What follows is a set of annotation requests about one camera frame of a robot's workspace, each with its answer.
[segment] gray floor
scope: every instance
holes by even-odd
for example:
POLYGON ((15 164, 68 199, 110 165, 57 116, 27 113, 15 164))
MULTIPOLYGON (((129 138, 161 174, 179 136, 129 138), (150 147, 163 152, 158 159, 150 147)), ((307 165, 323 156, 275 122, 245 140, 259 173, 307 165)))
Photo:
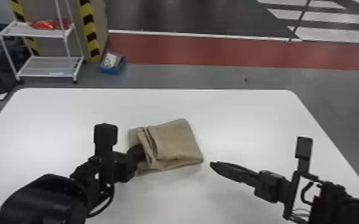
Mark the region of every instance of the gray floor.
MULTIPOLYGON (((289 89, 359 174, 359 71, 129 65, 121 75, 108 75, 88 65, 78 85, 68 79, 32 79, 17 88, 25 87, 289 89)), ((0 101, 0 110, 4 104, 0 101)))

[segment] dark floor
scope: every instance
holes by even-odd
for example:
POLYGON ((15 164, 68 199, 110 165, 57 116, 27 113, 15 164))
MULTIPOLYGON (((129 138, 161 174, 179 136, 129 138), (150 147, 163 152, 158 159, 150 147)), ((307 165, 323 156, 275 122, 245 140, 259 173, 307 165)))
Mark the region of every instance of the dark floor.
POLYGON ((109 29, 296 37, 256 0, 108 1, 109 29))
POLYGON ((308 41, 359 43, 359 0, 312 1, 308 8, 305 2, 109 0, 106 7, 109 29, 112 30, 293 37, 308 41), (300 23, 298 18, 302 11, 307 13, 300 23), (292 32, 295 26, 301 27, 296 34, 292 32))
POLYGON ((124 74, 108 75, 88 65, 78 85, 61 81, 31 79, 18 88, 289 89, 359 174, 359 71, 130 64, 124 74))

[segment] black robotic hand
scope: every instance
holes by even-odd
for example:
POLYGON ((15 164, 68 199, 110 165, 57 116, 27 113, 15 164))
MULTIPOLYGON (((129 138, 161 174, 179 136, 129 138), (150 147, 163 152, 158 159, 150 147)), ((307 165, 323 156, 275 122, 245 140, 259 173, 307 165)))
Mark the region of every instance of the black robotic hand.
POLYGON ((144 159, 139 155, 142 150, 136 150, 140 145, 127 154, 114 152, 117 133, 115 125, 96 125, 95 155, 69 178, 43 175, 13 193, 0 208, 0 224, 83 224, 100 214, 113 200, 114 183, 131 180, 144 159))
POLYGON ((343 186, 321 181, 309 173, 312 144, 311 138, 298 137, 295 152, 298 169, 294 171, 291 181, 271 171, 256 173, 242 166, 220 161, 211 162, 210 167, 221 176, 254 187, 255 196, 265 201, 283 203, 283 218, 286 220, 303 224, 359 224, 359 199, 347 194, 343 186), (309 214, 301 214, 293 209, 301 177, 310 180, 301 191, 301 201, 311 206, 309 214), (314 183, 318 183, 320 195, 310 202, 305 199, 305 194, 314 183))

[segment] white table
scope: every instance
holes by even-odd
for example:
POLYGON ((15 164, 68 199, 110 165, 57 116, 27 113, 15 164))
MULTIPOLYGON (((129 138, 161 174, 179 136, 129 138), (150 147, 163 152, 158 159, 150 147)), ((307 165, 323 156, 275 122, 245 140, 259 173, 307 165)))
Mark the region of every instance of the white table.
POLYGON ((289 91, 168 89, 22 89, 0 113, 0 205, 43 175, 70 175, 94 153, 93 126, 128 129, 186 118, 205 156, 201 166, 134 178, 116 185, 113 204, 86 223, 287 223, 283 205, 217 175, 227 161, 290 179, 297 136, 314 139, 311 172, 359 197, 359 177, 289 91))

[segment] small box on floor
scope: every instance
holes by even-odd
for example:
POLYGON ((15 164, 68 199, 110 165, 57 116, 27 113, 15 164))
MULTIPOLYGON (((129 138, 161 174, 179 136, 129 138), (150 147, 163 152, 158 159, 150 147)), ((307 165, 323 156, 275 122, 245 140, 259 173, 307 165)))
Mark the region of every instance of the small box on floor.
POLYGON ((102 72, 118 74, 125 65, 125 56, 115 52, 107 51, 99 65, 102 72))

